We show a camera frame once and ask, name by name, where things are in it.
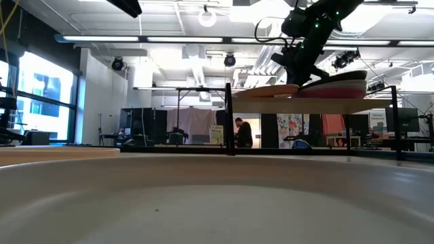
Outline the black computer monitor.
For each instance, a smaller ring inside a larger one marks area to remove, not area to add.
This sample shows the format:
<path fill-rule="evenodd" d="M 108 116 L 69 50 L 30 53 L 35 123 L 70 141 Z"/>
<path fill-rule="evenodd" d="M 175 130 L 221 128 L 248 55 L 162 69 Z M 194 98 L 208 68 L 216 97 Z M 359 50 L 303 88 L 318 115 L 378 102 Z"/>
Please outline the black computer monitor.
<path fill-rule="evenodd" d="M 419 118 L 418 110 L 416 108 L 398 108 L 398 124 L 401 133 L 406 132 L 419 132 Z M 393 109 L 391 107 L 385 108 L 387 131 L 395 131 L 395 118 L 393 116 Z"/>
<path fill-rule="evenodd" d="M 153 135 L 153 109 L 152 108 L 122 108 L 119 127 L 130 129 L 133 135 Z"/>

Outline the dark green plate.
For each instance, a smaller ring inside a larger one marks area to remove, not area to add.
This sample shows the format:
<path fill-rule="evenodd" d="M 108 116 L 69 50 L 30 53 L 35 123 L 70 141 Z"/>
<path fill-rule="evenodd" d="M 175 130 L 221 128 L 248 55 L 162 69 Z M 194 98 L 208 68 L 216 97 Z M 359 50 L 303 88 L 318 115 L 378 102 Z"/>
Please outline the dark green plate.
<path fill-rule="evenodd" d="M 326 83 L 333 83 L 337 81 L 348 81 L 348 80 L 365 80 L 368 72 L 366 70 L 353 70 L 347 73 L 340 73 L 334 76 L 326 77 L 325 79 L 320 79 L 318 81 L 314 81 L 308 85 L 303 85 L 299 88 L 299 90 L 307 89 L 312 86 L 322 85 Z"/>

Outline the colourful poster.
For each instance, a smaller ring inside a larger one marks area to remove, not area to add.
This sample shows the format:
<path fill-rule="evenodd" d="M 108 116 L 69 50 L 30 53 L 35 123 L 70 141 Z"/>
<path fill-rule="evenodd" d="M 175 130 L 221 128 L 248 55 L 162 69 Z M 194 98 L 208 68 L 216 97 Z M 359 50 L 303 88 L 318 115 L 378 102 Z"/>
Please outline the colourful poster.
<path fill-rule="evenodd" d="M 277 114 L 279 149 L 290 149 L 294 141 L 285 141 L 288 136 L 297 136 L 302 131 L 301 114 Z"/>

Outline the magenta plate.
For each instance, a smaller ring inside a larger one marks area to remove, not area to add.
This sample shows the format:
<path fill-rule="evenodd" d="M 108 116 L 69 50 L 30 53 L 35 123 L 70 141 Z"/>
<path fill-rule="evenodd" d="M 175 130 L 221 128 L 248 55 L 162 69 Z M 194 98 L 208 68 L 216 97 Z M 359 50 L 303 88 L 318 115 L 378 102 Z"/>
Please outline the magenta plate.
<path fill-rule="evenodd" d="M 366 91 L 362 89 L 344 88 L 344 89 L 316 89 L 301 90 L 294 95 L 295 98 L 357 98 L 365 96 Z"/>

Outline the wooden shelf with black legs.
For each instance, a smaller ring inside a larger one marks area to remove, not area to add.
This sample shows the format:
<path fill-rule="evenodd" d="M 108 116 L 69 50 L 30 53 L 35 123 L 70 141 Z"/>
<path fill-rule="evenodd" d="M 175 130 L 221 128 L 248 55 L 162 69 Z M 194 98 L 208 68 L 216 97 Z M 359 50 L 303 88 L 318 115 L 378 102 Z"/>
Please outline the wooden shelf with black legs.
<path fill-rule="evenodd" d="M 227 83 L 222 89 L 224 108 L 226 112 L 226 153 L 235 156 L 235 139 L 233 132 L 233 114 L 250 113 L 248 105 L 251 104 L 259 113 L 265 114 L 319 114 L 342 115 L 346 123 L 347 147 L 345 155 L 351 155 L 351 135 L 349 115 L 353 113 L 383 107 L 392 108 L 395 128 L 396 159 L 403 159 L 401 149 L 400 119 L 397 107 L 397 89 L 394 85 L 388 87 L 391 90 L 390 100 L 379 99 L 354 99 L 354 98 L 234 98 L 232 97 L 231 84 Z"/>

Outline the orange cloth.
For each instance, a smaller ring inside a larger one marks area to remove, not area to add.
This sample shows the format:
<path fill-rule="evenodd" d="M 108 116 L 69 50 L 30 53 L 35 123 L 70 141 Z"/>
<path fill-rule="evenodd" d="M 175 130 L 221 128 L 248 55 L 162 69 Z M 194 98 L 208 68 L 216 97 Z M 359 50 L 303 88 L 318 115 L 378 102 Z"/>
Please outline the orange cloth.
<path fill-rule="evenodd" d="M 331 114 L 331 115 L 322 115 L 322 128 L 323 134 L 339 134 L 342 133 L 346 127 L 344 124 L 344 118 L 342 115 Z"/>

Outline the beige grey plate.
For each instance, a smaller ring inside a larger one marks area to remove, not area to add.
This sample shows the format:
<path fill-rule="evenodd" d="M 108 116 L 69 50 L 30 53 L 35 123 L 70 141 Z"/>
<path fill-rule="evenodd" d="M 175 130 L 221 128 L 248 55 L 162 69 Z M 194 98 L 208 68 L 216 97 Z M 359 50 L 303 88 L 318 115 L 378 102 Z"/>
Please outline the beige grey plate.
<path fill-rule="evenodd" d="M 1 167 L 0 244 L 434 244 L 434 171 L 271 157 Z"/>

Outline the black metal gantry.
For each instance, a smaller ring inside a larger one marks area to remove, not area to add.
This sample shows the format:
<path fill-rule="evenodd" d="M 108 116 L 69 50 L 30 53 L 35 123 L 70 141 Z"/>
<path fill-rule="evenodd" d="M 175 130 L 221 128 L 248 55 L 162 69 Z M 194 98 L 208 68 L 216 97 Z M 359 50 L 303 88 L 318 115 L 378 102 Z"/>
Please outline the black metal gantry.
<path fill-rule="evenodd" d="M 184 97 L 184 94 L 181 94 L 181 91 L 186 91 L 186 93 L 189 93 L 191 91 L 194 92 L 210 92 L 212 89 L 207 87 L 196 87 L 196 88 L 189 88 L 189 87 L 148 87 L 148 88 L 139 88 L 134 87 L 132 90 L 133 94 L 136 94 L 136 97 L 130 100 L 131 98 L 127 98 L 127 108 L 151 108 L 153 109 L 153 132 L 162 132 L 163 134 L 165 132 L 177 132 L 179 127 L 174 127 L 172 131 L 167 131 L 167 112 L 168 110 L 155 110 L 155 108 L 151 104 L 151 95 L 140 95 L 140 92 L 148 92 L 151 93 L 152 91 L 177 91 L 178 96 L 176 97 L 176 104 L 174 107 L 177 110 L 182 109 L 182 105 L 179 102 L 179 99 Z"/>

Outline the black aluminium table frame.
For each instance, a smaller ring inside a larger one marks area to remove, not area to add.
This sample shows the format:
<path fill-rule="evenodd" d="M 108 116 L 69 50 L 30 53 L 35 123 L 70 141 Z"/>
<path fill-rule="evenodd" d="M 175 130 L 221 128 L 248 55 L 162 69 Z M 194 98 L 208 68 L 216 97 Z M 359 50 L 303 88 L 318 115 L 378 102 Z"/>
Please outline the black aluminium table frame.
<path fill-rule="evenodd" d="M 157 145 L 154 147 L 144 146 L 92 146 L 89 144 L 62 145 L 63 148 L 102 148 L 119 149 L 121 153 L 173 153 L 173 154 L 210 154 L 210 155 L 270 155 L 270 156 L 354 156 L 375 159 L 388 159 L 401 161 L 428 163 L 434 165 L 434 152 L 402 152 L 400 158 L 395 151 L 387 150 L 362 150 L 362 149 L 276 149 L 276 148 L 235 148 L 229 150 L 221 146 L 173 146 Z"/>

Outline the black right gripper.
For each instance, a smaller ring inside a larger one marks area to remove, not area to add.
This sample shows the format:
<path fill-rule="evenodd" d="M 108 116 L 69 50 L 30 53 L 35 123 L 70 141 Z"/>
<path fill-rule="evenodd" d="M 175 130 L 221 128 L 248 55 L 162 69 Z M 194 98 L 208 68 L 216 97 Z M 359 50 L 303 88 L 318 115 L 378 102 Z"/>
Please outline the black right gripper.
<path fill-rule="evenodd" d="M 320 79 L 326 79 L 329 77 L 329 73 L 316 66 L 312 68 L 311 73 L 305 70 L 292 70 L 289 67 L 300 65 L 312 66 L 320 55 L 320 49 L 316 47 L 311 48 L 299 43 L 296 46 L 283 47 L 280 53 L 274 53 L 271 56 L 271 60 L 288 68 L 288 84 L 303 85 L 310 79 L 311 74 Z"/>

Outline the large window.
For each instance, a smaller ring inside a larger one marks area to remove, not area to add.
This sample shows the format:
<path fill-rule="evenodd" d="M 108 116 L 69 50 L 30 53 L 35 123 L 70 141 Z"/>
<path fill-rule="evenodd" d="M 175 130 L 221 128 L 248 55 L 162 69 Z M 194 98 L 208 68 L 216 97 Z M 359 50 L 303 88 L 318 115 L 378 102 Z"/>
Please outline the large window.
<path fill-rule="evenodd" d="M 75 73 L 31 52 L 22 56 L 0 49 L 0 98 L 13 97 L 16 109 L 0 108 L 0 122 L 19 134 L 47 132 L 51 143 L 75 138 Z"/>

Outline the dark storage box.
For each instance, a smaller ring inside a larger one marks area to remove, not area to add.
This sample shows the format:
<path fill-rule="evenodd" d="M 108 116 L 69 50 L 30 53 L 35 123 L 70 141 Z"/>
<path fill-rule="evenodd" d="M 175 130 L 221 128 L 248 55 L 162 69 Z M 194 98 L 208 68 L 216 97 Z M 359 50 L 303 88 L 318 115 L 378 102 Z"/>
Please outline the dark storage box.
<path fill-rule="evenodd" d="M 26 140 L 22 142 L 24 146 L 44 146 L 50 144 L 50 133 L 46 131 L 26 130 L 24 132 Z"/>

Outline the peach plate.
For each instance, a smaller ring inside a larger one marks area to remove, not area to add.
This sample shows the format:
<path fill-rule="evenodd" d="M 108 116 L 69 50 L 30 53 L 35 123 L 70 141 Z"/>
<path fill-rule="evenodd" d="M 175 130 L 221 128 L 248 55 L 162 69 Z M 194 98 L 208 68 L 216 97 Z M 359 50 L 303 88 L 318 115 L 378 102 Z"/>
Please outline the peach plate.
<path fill-rule="evenodd" d="M 43 161 L 111 158 L 120 153 L 118 148 L 82 146 L 0 147 L 0 167 Z"/>

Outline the beige curtain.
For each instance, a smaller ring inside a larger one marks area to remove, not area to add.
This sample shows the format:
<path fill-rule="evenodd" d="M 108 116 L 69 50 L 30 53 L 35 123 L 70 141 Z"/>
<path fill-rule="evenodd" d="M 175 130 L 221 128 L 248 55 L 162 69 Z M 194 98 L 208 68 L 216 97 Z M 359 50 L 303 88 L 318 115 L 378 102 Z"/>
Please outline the beige curtain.
<path fill-rule="evenodd" d="M 179 127 L 189 135 L 187 144 L 193 143 L 193 136 L 207 136 L 210 141 L 210 130 L 213 125 L 216 125 L 215 110 L 184 108 L 167 112 L 167 131 Z"/>

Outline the yellow sign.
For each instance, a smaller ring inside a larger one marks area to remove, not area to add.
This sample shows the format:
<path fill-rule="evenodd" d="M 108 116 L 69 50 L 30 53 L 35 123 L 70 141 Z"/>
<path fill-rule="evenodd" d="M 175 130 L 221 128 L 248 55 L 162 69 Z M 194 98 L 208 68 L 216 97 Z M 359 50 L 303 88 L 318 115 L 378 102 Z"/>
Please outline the yellow sign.
<path fill-rule="evenodd" d="M 222 125 L 212 125 L 210 128 L 211 144 L 224 144 L 224 127 Z"/>

